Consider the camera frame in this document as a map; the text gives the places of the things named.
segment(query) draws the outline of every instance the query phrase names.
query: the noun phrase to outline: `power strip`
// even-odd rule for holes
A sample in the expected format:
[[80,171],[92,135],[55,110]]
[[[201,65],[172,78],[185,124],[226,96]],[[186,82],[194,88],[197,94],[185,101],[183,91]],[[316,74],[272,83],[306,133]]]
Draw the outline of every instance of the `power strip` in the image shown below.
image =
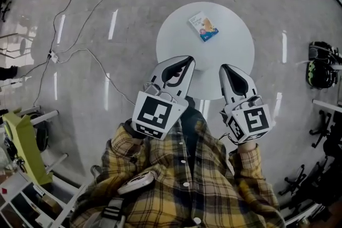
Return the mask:
[[57,62],[58,62],[58,56],[57,56],[53,51],[50,52],[50,56],[51,56],[51,60],[52,60],[54,63],[57,63]]

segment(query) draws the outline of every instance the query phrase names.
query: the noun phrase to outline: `electronic device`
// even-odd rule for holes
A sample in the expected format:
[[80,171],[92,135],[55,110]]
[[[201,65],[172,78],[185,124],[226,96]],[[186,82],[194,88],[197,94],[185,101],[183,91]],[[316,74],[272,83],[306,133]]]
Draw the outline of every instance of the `electronic device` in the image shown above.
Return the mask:
[[134,190],[140,189],[151,184],[154,181],[154,175],[152,172],[147,171],[139,174],[137,177],[125,182],[119,189],[118,194],[123,195]]

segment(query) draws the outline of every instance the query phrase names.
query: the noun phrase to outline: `buckle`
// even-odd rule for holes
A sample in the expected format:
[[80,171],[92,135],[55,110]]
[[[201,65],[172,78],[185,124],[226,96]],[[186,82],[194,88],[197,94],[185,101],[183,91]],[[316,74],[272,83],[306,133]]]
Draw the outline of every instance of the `buckle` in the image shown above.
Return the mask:
[[116,206],[108,206],[105,209],[103,209],[102,217],[120,221],[122,217],[121,208],[116,207]]

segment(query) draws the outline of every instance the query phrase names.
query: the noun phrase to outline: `hand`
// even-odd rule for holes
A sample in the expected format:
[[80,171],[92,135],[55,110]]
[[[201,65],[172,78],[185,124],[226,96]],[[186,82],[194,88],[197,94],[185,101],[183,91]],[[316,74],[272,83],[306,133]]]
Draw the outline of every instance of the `hand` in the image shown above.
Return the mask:
[[237,148],[237,153],[245,153],[245,152],[248,152],[248,151],[252,151],[254,149],[256,149],[257,147],[257,144],[255,141],[247,141],[241,145],[238,146]]

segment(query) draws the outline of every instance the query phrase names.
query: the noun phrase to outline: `small box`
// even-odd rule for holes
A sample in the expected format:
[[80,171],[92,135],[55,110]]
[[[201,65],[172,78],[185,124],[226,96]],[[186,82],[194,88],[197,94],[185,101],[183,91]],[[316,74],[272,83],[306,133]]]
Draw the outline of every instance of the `small box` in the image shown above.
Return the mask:
[[209,40],[215,34],[219,33],[219,30],[215,28],[212,22],[203,12],[200,12],[189,19],[189,22],[194,26],[199,36],[204,42]]

